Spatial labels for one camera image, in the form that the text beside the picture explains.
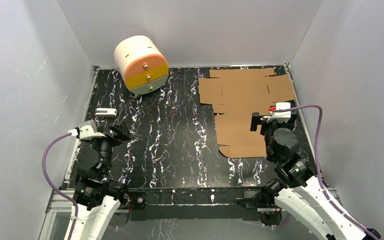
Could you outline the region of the brown cardboard box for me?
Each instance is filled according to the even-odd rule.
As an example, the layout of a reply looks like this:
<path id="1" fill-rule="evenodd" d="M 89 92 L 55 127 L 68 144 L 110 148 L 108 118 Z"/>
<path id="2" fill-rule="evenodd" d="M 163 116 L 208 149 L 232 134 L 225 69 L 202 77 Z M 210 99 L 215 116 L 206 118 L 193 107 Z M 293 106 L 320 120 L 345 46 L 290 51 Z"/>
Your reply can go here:
<path id="1" fill-rule="evenodd" d="M 219 151 L 227 158 L 266 157 L 265 139 L 251 131 L 252 114 L 269 114 L 278 102 L 295 100 L 293 85 L 273 68 L 211 69 L 198 80 L 200 103 L 212 105 Z"/>

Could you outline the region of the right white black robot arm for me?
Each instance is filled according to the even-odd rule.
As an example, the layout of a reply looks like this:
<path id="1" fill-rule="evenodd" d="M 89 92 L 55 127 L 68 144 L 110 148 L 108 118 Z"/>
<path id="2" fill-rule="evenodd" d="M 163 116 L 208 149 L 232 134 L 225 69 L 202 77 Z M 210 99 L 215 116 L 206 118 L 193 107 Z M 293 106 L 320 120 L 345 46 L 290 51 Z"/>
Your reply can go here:
<path id="1" fill-rule="evenodd" d="M 379 240 L 380 233 L 366 228 L 348 212 L 319 180 L 317 169 L 298 154 L 300 143 L 293 132 L 297 114 L 285 117 L 252 114 L 250 129 L 264 137 L 267 159 L 277 176 L 252 196 L 238 199 L 247 209 L 277 207 L 289 212 L 320 240 Z"/>

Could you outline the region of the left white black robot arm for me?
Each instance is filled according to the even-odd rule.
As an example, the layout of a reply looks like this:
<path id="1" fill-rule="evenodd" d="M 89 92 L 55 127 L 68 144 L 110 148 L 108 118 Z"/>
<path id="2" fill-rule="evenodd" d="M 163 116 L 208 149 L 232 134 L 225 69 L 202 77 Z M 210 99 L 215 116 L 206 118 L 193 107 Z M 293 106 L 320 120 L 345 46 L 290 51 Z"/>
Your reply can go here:
<path id="1" fill-rule="evenodd" d="M 98 154 L 97 162 L 88 170 L 78 170 L 66 240 L 102 239 L 112 216 L 131 199 L 127 187 L 109 180 L 113 165 L 113 148 L 131 139 L 125 121 L 108 126 L 110 134 L 100 131 L 93 120 L 81 123 L 69 133 L 88 143 Z"/>

